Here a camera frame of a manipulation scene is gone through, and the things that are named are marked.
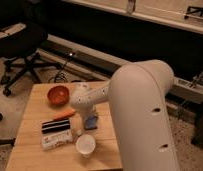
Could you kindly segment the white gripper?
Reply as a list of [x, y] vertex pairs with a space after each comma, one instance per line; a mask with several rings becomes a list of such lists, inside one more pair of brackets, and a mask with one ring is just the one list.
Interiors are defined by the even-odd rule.
[[98, 119], [98, 112], [95, 106], [82, 110], [80, 115], [84, 124], [86, 124], [88, 121], [96, 121]]

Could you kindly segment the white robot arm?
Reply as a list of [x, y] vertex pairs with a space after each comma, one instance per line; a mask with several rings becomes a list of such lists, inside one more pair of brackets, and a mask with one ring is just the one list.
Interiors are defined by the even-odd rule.
[[124, 171], [180, 171], [165, 102], [173, 82], [164, 61], [128, 63], [96, 89], [78, 84], [70, 105], [88, 118], [109, 103]]

